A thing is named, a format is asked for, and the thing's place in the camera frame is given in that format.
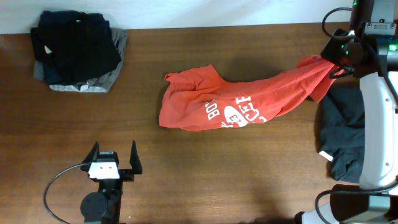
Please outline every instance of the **green light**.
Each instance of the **green light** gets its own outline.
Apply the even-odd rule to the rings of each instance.
[[[396,46],[396,45],[389,46],[389,50],[396,51],[397,49],[398,49],[398,46]]]

